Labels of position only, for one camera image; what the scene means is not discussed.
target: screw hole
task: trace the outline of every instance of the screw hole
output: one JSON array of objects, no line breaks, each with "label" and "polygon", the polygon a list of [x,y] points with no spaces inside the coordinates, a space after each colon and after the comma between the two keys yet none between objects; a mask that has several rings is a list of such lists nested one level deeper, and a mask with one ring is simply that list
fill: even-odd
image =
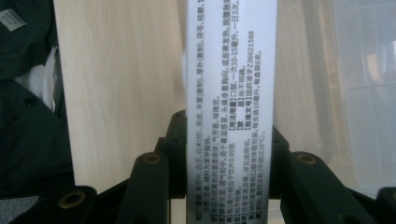
[{"label": "screw hole", "polygon": [[85,200],[85,193],[82,190],[76,190],[62,197],[58,205],[63,209],[75,207]]},{"label": "screw hole", "polygon": [[147,157],[145,157],[145,163],[148,164],[154,164],[157,163],[161,160],[161,157],[159,157],[158,155],[148,155]]},{"label": "screw hole", "polygon": [[315,158],[308,156],[308,155],[298,155],[297,158],[306,164],[314,164],[315,162],[317,162],[317,160],[315,160]]}]

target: wooden surface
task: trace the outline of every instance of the wooden surface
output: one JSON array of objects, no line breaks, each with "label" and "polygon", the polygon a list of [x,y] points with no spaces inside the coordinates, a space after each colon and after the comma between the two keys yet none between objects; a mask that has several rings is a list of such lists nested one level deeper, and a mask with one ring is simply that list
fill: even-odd
[{"label": "wooden surface", "polygon": [[185,108],[176,0],[55,0],[76,184],[129,177]]},{"label": "wooden surface", "polygon": [[[101,192],[127,178],[185,108],[185,1],[54,3],[76,183]],[[318,154],[353,184],[330,8],[279,0],[275,124],[292,150]],[[174,205],[184,223],[184,202]]]}]

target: white label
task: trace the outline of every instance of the white label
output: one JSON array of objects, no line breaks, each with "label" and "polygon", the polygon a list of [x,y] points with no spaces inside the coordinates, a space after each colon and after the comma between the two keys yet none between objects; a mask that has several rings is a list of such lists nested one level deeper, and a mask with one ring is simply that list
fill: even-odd
[{"label": "white label", "polygon": [[12,9],[6,9],[0,12],[0,22],[3,23],[9,31],[14,31],[26,25],[26,22]]},{"label": "white label", "polygon": [[189,0],[188,222],[267,220],[276,0]]}]

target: light wood panel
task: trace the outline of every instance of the light wood panel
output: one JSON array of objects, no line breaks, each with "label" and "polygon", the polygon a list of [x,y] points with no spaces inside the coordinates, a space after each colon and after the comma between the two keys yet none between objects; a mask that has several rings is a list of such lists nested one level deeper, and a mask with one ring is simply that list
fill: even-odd
[{"label": "light wood panel", "polygon": [[177,0],[55,0],[78,185],[129,177],[185,108]]}]

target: dark fabric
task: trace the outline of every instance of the dark fabric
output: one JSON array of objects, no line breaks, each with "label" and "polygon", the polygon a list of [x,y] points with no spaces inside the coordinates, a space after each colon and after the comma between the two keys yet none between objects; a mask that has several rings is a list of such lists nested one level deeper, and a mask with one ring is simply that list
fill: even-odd
[{"label": "dark fabric", "polygon": [[37,202],[37,199],[38,197],[35,196],[21,199],[0,200],[0,224],[8,224],[15,217],[26,212]]},{"label": "dark fabric", "polygon": [[65,122],[15,81],[0,80],[0,196],[73,185]]},{"label": "dark fabric", "polygon": [[14,78],[45,64],[56,39],[52,1],[0,0],[0,11],[13,9],[27,25],[10,32],[0,23],[0,79]]},{"label": "dark fabric", "polygon": [[53,100],[55,101],[55,115],[58,118],[62,119],[64,122],[67,122],[67,115],[66,115],[66,102],[64,100],[64,80],[62,74],[62,66],[61,66],[61,58],[59,56],[59,50],[55,54],[56,61],[55,61],[55,69],[56,74],[58,76],[55,82],[55,90],[53,93]]}]

